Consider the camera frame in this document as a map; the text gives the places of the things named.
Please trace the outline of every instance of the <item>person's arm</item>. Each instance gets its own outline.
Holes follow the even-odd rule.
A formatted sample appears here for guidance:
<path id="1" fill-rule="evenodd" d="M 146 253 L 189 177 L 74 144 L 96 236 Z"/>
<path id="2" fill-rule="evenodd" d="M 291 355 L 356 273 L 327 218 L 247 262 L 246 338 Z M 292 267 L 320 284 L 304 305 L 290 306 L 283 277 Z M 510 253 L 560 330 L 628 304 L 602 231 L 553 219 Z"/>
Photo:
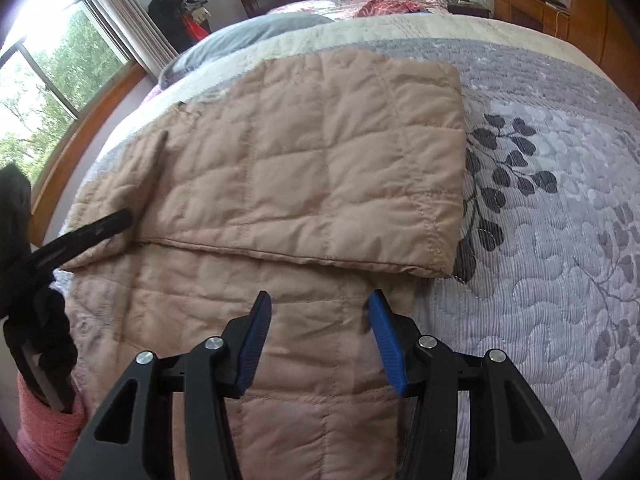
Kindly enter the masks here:
<path id="1" fill-rule="evenodd" d="M 85 424 L 82 398 L 76 394 L 71 413 L 41 403 L 18 373 L 20 430 L 16 444 L 42 480 L 57 480 Z"/>

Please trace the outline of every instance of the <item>white curtain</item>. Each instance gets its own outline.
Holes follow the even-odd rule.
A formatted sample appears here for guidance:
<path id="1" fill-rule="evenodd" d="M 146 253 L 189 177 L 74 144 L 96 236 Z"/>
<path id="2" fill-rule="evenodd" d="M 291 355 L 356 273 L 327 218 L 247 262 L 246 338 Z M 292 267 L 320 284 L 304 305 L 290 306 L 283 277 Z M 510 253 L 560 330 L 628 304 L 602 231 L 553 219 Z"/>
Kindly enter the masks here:
<path id="1" fill-rule="evenodd" d="M 136 0 L 91 0 L 137 62 L 156 79 L 178 53 Z"/>

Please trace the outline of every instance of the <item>green foliage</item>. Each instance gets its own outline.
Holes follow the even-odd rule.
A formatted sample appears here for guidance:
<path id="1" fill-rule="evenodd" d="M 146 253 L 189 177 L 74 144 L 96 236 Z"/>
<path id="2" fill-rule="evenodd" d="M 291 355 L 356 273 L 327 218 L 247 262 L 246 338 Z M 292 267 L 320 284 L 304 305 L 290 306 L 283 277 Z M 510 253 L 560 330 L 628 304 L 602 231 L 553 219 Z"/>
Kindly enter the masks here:
<path id="1" fill-rule="evenodd" d="M 50 55 L 37 52 L 33 54 L 33 58 L 53 84 L 79 110 L 122 66 L 80 9 L 69 20 L 60 45 Z M 74 119 L 44 85 L 38 86 L 37 94 L 33 91 L 29 94 L 28 88 L 33 89 L 35 81 L 39 81 L 34 73 L 25 73 L 17 65 L 14 73 L 2 76 L 12 79 L 20 90 L 16 95 L 0 99 L 0 106 L 10 111 L 31 135 L 24 138 L 24 135 L 0 130 L 0 168 L 14 162 L 31 182 L 35 182 Z"/>

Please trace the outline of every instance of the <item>beige quilted blanket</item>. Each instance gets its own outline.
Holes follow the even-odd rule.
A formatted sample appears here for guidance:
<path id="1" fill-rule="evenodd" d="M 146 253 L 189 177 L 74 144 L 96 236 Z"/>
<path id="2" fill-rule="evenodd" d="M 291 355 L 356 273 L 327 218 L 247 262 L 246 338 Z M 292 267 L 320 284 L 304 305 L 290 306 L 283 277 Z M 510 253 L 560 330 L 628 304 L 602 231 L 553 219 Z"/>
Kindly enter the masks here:
<path id="1" fill-rule="evenodd" d="M 416 276 L 451 272 L 462 125 L 453 67 L 355 49 L 270 60 L 168 110 L 72 209 L 70 228 L 137 219 L 67 267 L 90 410 L 137 352 L 187 352 L 263 289 L 257 375 L 228 403 L 244 478 L 391 478 L 398 400 L 363 307 L 379 287 L 407 313 Z"/>

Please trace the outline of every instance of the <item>silver bolt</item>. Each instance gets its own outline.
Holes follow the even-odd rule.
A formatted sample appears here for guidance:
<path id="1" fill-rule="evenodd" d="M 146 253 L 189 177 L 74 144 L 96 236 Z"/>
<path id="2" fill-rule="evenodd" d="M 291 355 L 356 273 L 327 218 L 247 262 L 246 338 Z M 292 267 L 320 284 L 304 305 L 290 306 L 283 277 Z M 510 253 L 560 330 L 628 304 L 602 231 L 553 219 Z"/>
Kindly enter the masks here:
<path id="1" fill-rule="evenodd" d="M 221 337 L 210 337 L 207 339 L 207 342 L 204 343 L 204 348 L 207 350 L 217 350 L 218 348 L 222 348 L 224 343 L 225 340 Z"/>
<path id="2" fill-rule="evenodd" d="M 507 358 L 507 354 L 505 354 L 502 350 L 491 350 L 489 352 L 489 359 L 494 363 L 501 363 Z"/>
<path id="3" fill-rule="evenodd" d="M 148 365 L 153 360 L 154 360 L 154 355 L 147 350 L 145 350 L 144 352 L 140 352 L 138 355 L 136 355 L 136 362 L 139 365 Z"/>
<path id="4" fill-rule="evenodd" d="M 438 344 L 438 340 L 430 335 L 423 335 L 420 339 L 418 339 L 418 345 L 422 348 L 435 348 Z"/>

